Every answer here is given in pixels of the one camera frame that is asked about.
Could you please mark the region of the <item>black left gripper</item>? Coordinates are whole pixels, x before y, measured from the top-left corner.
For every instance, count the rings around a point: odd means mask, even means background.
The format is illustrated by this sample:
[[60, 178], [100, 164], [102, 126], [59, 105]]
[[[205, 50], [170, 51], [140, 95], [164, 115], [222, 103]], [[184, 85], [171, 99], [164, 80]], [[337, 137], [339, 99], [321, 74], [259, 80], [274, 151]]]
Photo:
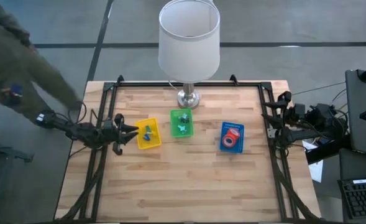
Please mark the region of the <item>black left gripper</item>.
[[[119, 129], [119, 125], [124, 120], [123, 115], [118, 113], [115, 115], [113, 122], [114, 127], [112, 130], [106, 129], [106, 142], [108, 144], [112, 143], [112, 151], [117, 155], [122, 155], [122, 149], [121, 149], [121, 131]], [[127, 124], [122, 125], [122, 143], [127, 144], [130, 140], [136, 137], [138, 135], [137, 131], [139, 128], [137, 126], [130, 126]]]

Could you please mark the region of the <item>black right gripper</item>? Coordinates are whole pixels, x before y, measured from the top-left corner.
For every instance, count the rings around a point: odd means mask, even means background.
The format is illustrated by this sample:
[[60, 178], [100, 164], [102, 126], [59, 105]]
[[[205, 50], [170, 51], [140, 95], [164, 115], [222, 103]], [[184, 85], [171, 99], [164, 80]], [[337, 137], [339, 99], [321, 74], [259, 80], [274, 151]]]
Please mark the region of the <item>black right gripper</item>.
[[292, 144], [298, 140], [296, 131], [291, 130], [287, 126], [287, 124], [291, 125], [295, 122], [295, 108], [288, 108], [291, 97], [291, 92], [285, 91], [278, 96], [277, 102], [264, 103], [266, 107], [271, 109], [280, 109], [280, 117], [262, 114], [263, 118], [273, 127], [273, 129], [280, 129], [278, 132], [278, 142], [280, 144]]

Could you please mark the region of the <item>red tape roll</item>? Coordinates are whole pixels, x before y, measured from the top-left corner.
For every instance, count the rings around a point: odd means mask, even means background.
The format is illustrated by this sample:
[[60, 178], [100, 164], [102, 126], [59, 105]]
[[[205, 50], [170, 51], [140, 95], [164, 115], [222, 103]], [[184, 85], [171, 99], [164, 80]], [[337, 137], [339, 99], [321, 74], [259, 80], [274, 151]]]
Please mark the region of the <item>red tape roll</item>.
[[232, 148], [235, 146], [237, 138], [233, 134], [226, 134], [222, 138], [222, 145], [224, 147]]

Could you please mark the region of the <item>yellow plastic basket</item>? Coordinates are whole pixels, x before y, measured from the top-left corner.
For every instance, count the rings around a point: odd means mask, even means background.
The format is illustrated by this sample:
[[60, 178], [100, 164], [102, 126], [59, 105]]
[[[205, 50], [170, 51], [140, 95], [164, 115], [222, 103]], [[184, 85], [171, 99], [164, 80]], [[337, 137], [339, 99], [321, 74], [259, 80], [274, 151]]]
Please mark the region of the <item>yellow plastic basket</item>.
[[161, 145], [162, 141], [156, 118], [140, 120], [135, 125], [139, 128], [137, 135], [139, 149], [150, 149]]

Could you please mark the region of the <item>green plastic basket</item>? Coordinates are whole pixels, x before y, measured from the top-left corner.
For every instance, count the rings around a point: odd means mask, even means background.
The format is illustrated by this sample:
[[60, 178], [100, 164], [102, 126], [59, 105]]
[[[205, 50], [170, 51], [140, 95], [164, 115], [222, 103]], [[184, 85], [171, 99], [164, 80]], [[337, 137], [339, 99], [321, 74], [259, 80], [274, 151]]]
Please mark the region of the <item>green plastic basket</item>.
[[191, 109], [170, 111], [170, 129], [173, 138], [188, 138], [194, 134]]

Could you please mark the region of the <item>blue plastic basket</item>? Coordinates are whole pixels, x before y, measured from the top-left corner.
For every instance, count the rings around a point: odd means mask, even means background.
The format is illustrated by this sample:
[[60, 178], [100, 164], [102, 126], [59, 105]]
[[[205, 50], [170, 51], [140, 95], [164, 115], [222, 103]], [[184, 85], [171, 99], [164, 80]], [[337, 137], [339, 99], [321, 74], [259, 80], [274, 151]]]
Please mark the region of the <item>blue plastic basket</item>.
[[[244, 148], [244, 125], [243, 124], [238, 124], [238, 123], [231, 123], [231, 122], [223, 122], [222, 123], [222, 128], [221, 128], [221, 138], [220, 138], [220, 143], [219, 143], [219, 149], [221, 151], [224, 152], [231, 152], [231, 153], [236, 153], [236, 154], [240, 154], [243, 152], [243, 148]], [[234, 147], [232, 148], [228, 148], [228, 147], [224, 147], [222, 145], [222, 138], [224, 135], [226, 134], [233, 134], [236, 136], [237, 141]]]

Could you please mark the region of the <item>white paper sheet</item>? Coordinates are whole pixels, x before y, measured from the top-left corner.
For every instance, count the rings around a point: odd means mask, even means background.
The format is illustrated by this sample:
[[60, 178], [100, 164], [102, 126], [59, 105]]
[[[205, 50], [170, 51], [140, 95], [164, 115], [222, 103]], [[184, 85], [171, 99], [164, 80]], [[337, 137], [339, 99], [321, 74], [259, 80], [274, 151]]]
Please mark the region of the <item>white paper sheet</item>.
[[[309, 152], [312, 149], [317, 148], [314, 144], [308, 143], [306, 141], [302, 141], [304, 148]], [[311, 174], [311, 178], [313, 181], [322, 182], [322, 174], [323, 174], [323, 160], [316, 162], [314, 164], [309, 164], [309, 171]]]

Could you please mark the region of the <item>silver table lamp white shade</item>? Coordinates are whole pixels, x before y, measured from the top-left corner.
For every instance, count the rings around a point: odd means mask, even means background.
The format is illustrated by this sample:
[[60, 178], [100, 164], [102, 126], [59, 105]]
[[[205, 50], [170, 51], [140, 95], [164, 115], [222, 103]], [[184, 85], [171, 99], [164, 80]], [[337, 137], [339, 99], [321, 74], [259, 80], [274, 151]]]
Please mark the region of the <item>silver table lamp white shade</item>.
[[219, 68], [219, 10], [213, 0], [171, 0], [161, 9], [158, 23], [158, 64], [170, 80], [183, 84], [178, 106], [194, 109], [200, 101], [194, 85]]

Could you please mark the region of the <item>black keyboard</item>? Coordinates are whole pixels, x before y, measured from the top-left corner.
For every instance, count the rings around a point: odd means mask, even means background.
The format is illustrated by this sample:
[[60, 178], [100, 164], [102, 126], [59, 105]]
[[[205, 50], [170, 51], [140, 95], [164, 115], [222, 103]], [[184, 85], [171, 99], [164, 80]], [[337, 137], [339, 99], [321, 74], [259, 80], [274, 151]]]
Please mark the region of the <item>black keyboard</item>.
[[349, 218], [366, 218], [366, 179], [339, 180], [338, 185]]

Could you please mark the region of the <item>person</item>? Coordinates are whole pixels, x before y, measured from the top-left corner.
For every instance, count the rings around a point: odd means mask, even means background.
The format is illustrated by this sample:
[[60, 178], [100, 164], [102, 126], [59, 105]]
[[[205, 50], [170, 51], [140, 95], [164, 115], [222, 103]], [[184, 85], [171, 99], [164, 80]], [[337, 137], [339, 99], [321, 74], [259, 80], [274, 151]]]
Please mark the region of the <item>person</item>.
[[70, 111], [81, 108], [80, 99], [60, 71], [38, 53], [29, 32], [0, 5], [0, 105], [35, 123], [40, 113], [52, 110], [36, 86]]

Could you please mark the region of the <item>black table frame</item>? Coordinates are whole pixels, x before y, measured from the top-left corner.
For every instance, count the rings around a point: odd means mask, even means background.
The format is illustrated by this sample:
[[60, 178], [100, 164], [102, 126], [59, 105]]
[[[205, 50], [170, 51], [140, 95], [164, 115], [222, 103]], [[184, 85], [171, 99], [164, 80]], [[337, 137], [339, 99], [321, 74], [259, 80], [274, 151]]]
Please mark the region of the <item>black table frame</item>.
[[[320, 224], [304, 149], [273, 145], [263, 103], [287, 91], [284, 80], [202, 82], [193, 110], [194, 134], [173, 138], [170, 111], [178, 83], [89, 82], [87, 120], [123, 114], [125, 122], [156, 118], [161, 145], [139, 149], [137, 137], [117, 156], [73, 143], [54, 224], [259, 223]], [[243, 124], [240, 154], [219, 149], [223, 122]]]

